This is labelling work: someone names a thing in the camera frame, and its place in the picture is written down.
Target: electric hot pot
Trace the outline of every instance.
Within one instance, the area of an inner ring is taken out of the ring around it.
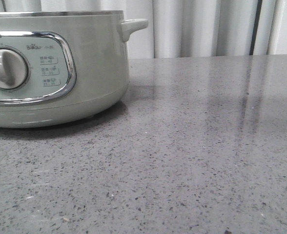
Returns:
[[[0,13],[0,127],[85,118],[129,84],[126,41],[148,26],[122,11]]]

